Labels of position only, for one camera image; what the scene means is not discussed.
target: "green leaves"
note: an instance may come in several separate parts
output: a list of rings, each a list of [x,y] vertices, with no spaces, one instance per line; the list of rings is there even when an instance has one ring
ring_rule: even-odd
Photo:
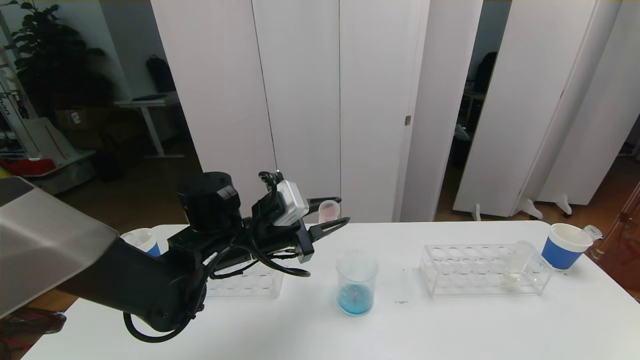
[[[86,50],[86,54],[87,55],[92,55],[92,56],[105,56],[106,54],[104,53],[104,50],[99,49],[97,47],[92,47],[90,49]]]
[[[112,82],[93,69],[93,58],[104,57],[105,52],[88,48],[78,31],[58,23],[54,15],[60,9],[57,4],[51,3],[44,10],[28,0],[8,4],[29,10],[22,18],[22,27],[12,33],[18,51],[29,55],[17,59],[15,68],[41,115],[54,116],[53,99],[57,97],[75,99],[73,105],[84,105],[83,99],[91,99],[94,104],[112,100]]]
[[[22,26],[31,26],[33,25],[34,20],[35,17],[33,16],[33,14],[27,14],[22,18]]]
[[[24,34],[13,38],[13,42],[37,42],[38,38],[33,34]]]

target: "black bag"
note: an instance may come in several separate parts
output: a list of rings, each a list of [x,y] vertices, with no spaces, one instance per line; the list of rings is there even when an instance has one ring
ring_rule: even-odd
[[[152,55],[149,60],[147,60],[147,70],[149,70],[157,92],[175,91],[171,69],[169,69],[169,64],[167,64],[166,61],[158,58],[156,55]]]
[[[498,57],[497,52],[491,52],[484,56],[480,65],[478,65],[478,71],[476,72],[476,83],[474,90],[481,93],[486,93],[489,89],[489,81],[491,81],[491,74],[493,73],[493,67],[495,66],[495,59]]]

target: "floor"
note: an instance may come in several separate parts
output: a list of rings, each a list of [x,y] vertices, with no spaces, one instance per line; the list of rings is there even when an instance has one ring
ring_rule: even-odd
[[[121,180],[104,183],[93,179],[58,197],[87,215],[114,227],[120,233],[159,224],[183,224],[184,214],[175,194],[177,181],[202,170],[190,143],[168,146],[167,153],[186,156],[141,160],[130,168]],[[452,211],[461,177],[462,170],[447,169],[436,221],[471,221],[470,214]],[[618,158],[591,203],[588,206],[573,207],[571,218],[564,218],[563,212],[552,204],[536,206],[544,214],[543,220],[551,224],[565,222],[578,227],[592,224],[606,233],[638,182],[640,162],[632,158]],[[522,213],[507,219],[483,217],[483,220],[528,219],[528,215]],[[32,306],[62,311],[75,299],[73,296],[52,290],[36,299]],[[36,340],[36,336],[22,338],[25,343],[34,343]],[[23,350],[14,352],[12,359],[20,359],[23,353]]]
[[[447,169],[435,221],[472,220],[470,213],[452,210],[462,173],[462,169],[453,167]],[[542,220],[550,224],[564,222],[577,227],[591,224],[606,234],[638,183],[640,183],[640,162],[629,156],[619,157],[616,158],[589,205],[572,206],[573,215],[570,218],[565,218],[562,210],[555,204],[536,203],[536,207],[544,215]],[[511,218],[483,216],[482,219],[529,220],[529,216],[525,213],[518,213]]]
[[[176,185],[202,169],[192,143],[175,143],[165,151],[185,157],[142,159],[120,180],[105,183],[94,178],[58,198],[120,234],[140,227],[184,224]]]

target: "blue paper cup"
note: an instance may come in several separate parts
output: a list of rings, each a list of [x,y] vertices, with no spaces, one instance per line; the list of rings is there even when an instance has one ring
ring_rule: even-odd
[[[160,248],[153,237],[153,232],[149,228],[144,227],[142,229],[129,231],[123,234],[121,238],[129,245],[135,246],[151,256],[160,256]]]
[[[580,236],[582,229],[569,224],[553,224],[542,257],[557,270],[567,270],[593,241]]]

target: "white wall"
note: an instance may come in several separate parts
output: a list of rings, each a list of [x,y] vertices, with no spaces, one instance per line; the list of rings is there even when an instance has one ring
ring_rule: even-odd
[[[354,222],[390,222],[400,208],[404,118],[415,107],[428,5],[340,2],[340,183]]]
[[[589,204],[640,113],[640,3],[623,1],[576,120],[538,197]]]
[[[432,221],[435,215],[482,6],[473,0],[433,1],[429,7],[403,222]]]
[[[146,62],[151,55],[165,59],[164,48],[150,1],[101,1],[132,97],[154,94]]]
[[[131,96],[127,78],[118,61],[118,53],[111,40],[107,23],[102,14],[102,8],[98,0],[86,1],[35,1],[38,9],[58,4],[60,9],[56,16],[64,24],[71,26],[80,32],[81,38],[88,47],[99,47],[106,53],[106,58],[100,66],[100,70],[113,82],[115,97],[126,99]],[[17,31],[22,27],[22,18],[28,14],[17,5],[3,6],[0,8],[7,26],[11,31]]]
[[[478,65],[480,65],[485,55],[500,49],[510,8],[511,1],[483,1],[467,79],[473,80],[476,78]]]
[[[251,1],[151,3],[202,170],[229,173],[249,215],[275,170]]]
[[[618,9],[620,9],[620,1],[596,2],[576,62],[521,198],[530,200],[538,198],[600,63],[600,57],[609,39]]]
[[[595,0],[515,1],[454,210],[508,217],[534,166]]]
[[[338,0],[253,0],[276,163],[303,196],[340,195]]]

